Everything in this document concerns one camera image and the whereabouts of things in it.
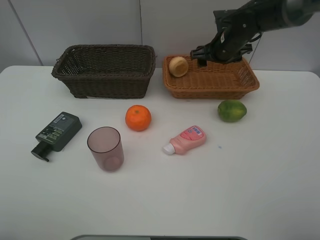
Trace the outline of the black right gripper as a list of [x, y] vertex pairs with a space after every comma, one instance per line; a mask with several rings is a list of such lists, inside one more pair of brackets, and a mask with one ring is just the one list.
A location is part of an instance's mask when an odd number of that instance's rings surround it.
[[198, 46], [190, 57], [199, 67], [207, 62], [232, 63], [242, 60], [253, 51], [253, 13], [245, 10], [215, 10], [213, 12], [217, 34], [210, 43]]

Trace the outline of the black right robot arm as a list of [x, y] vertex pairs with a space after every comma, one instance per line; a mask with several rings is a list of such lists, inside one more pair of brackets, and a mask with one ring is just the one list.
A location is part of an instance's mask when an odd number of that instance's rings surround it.
[[318, 0], [250, 0], [238, 9], [215, 10], [217, 34], [190, 57], [201, 67], [240, 62], [264, 32], [302, 26], [319, 10]]

